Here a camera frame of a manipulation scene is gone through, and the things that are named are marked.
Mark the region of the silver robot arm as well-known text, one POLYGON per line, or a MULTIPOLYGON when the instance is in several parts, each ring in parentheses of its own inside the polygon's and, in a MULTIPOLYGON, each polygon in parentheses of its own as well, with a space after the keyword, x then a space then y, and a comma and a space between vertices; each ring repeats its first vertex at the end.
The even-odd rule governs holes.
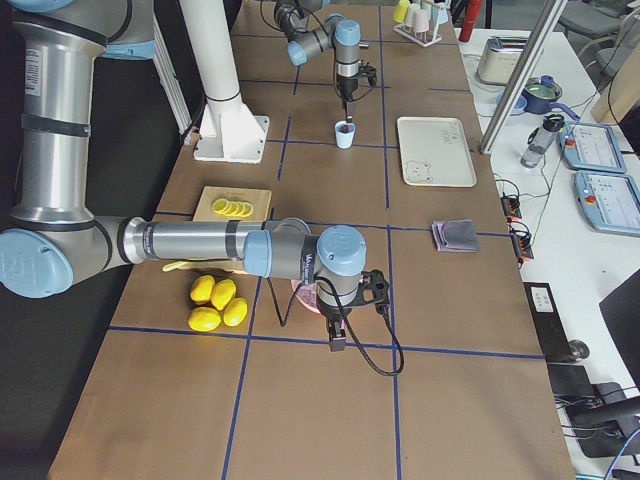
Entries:
POLYGON ((273 11, 277 29, 288 40, 287 53, 294 66, 302 66, 321 54, 334 54, 335 88, 341 100, 347 123, 353 122, 354 94, 359 81, 366 79, 369 87, 377 84, 377 70, 361 59, 361 27, 353 19, 333 13, 312 30, 303 25, 303 19, 330 4, 330 1, 276 1, 273 11))
MULTIPOLYGON (((389 323, 388 283, 364 271, 366 243, 353 227, 312 235, 297 218, 281 221, 147 222, 140 217, 94 217, 85 206, 94 61, 150 59, 155 53, 153 1, 7 1, 26 43, 25 102, 21 125, 22 193, 11 210, 19 228, 1 233, 1 283, 43 298, 102 271, 146 260, 241 260, 265 278, 314 285, 326 318, 329 346, 343 350, 345 327, 363 352, 347 315, 374 304, 389 323)), ((330 1, 276 1, 274 20, 287 53, 301 65, 329 50, 348 127, 358 79, 376 70, 360 60, 360 26, 332 14, 319 27, 302 19, 330 1)), ((244 104, 223 1, 179 1, 199 69, 207 107, 205 161, 259 163, 268 117, 244 104)))

